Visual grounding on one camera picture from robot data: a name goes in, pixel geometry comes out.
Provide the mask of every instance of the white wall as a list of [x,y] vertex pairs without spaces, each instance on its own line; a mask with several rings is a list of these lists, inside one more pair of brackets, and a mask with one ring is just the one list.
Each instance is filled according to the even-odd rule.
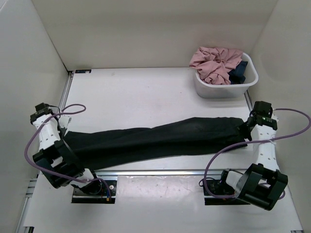
[[199,46],[253,48],[277,0],[33,0],[68,70],[187,67]]
[[[259,74],[251,89],[253,101],[300,109],[311,115],[311,1],[279,0],[251,53]],[[307,125],[298,114],[278,112],[279,135]],[[311,232],[311,130],[277,143],[277,156],[289,185],[300,220]]]
[[11,233],[36,174],[23,158],[34,133],[29,116],[38,103],[59,103],[67,72],[31,0],[0,7],[0,232]]

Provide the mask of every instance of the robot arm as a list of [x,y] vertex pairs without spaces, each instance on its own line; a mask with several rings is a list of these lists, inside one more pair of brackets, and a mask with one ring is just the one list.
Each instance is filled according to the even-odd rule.
[[[36,113],[31,115],[30,122],[38,129],[48,117],[54,113],[48,104],[41,103],[35,107]],[[43,126],[39,133],[39,152],[33,156],[34,162],[50,171],[68,175],[82,181],[90,181],[96,177],[93,171],[84,168],[63,137],[71,117],[62,115],[52,118]],[[45,177],[55,188],[68,184],[79,188],[85,193],[92,193],[101,187],[100,181],[80,183],[43,172]]]
[[[240,129],[250,140],[274,138],[277,124],[272,117],[271,104],[256,102],[250,118]],[[244,174],[228,169],[221,180],[235,190],[237,199],[271,210],[288,183],[276,162],[275,143],[253,144],[253,158],[254,163]]]
[[[38,129],[54,113],[47,104],[39,104],[36,113],[31,115],[31,123]],[[33,156],[34,162],[45,169],[77,178],[84,183],[43,172],[55,188],[68,184],[87,194],[97,193],[101,189],[96,174],[85,168],[75,153],[64,141],[64,135],[70,117],[54,117],[43,126],[39,133],[39,152]],[[276,120],[272,117],[271,104],[256,102],[248,120],[239,127],[241,135],[249,140],[271,139],[277,130]],[[239,174],[227,169],[223,171],[221,182],[235,190],[235,197],[247,203],[271,210],[287,185],[287,176],[279,172],[276,163],[275,145],[271,143],[254,144],[254,163],[244,173]],[[265,180],[269,187],[260,184]]]

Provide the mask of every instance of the white enclosure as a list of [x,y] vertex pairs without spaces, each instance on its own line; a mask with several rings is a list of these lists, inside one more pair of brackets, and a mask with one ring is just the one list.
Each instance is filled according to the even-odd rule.
[[[156,159],[100,171],[119,174],[115,205],[71,204],[71,188],[50,189],[42,175],[33,197],[28,195],[24,202],[29,180],[36,178],[37,171],[23,157],[35,129],[29,123],[34,106],[59,105],[61,99],[61,105],[87,106],[70,125],[70,130],[81,132],[152,127],[189,117],[245,120],[257,100],[311,115],[310,21],[309,0],[0,0],[0,232],[15,232],[27,203],[18,233],[29,230],[23,226],[35,227],[30,229],[34,233],[148,232],[153,221],[164,224],[153,227],[155,232],[303,229],[311,233],[311,131],[277,143],[277,161],[289,176],[289,187],[286,198],[271,212],[201,206],[202,190],[194,183],[211,155]],[[258,83],[240,98],[200,98],[192,80],[194,71],[188,68],[199,46],[243,50],[253,61]],[[92,72],[68,77],[67,70],[84,68]],[[277,114],[278,135],[307,124],[297,114]],[[36,142],[30,152],[37,146]],[[224,154],[215,160],[213,172],[246,169],[252,162],[250,150]],[[161,182],[156,177],[131,177],[151,170],[162,174]],[[198,173],[188,179],[161,173],[185,175],[187,170]],[[149,181],[161,187],[159,193]],[[178,193],[177,185],[186,189]],[[168,194],[164,202],[157,196],[163,196],[161,192]]]

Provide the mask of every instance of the black cloth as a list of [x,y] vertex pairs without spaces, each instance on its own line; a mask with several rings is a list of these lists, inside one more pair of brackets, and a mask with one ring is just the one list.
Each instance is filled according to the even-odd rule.
[[237,67],[233,70],[231,70],[229,74],[229,80],[231,81],[231,84],[243,84],[245,82],[245,70],[248,62],[241,61]]
[[216,153],[243,142],[239,118],[190,118],[155,128],[97,133],[68,132],[64,140],[85,168],[97,170],[130,162],[176,155]]

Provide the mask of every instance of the laundry basket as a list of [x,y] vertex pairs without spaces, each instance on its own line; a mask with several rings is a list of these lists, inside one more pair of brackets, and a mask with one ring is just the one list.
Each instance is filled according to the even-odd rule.
[[210,85],[203,82],[197,71],[195,71],[194,84],[196,92],[203,98],[234,98],[239,97],[247,91],[250,86],[258,82],[258,74],[253,65],[252,59],[246,53],[242,55],[243,61],[248,61],[243,84],[234,85]]

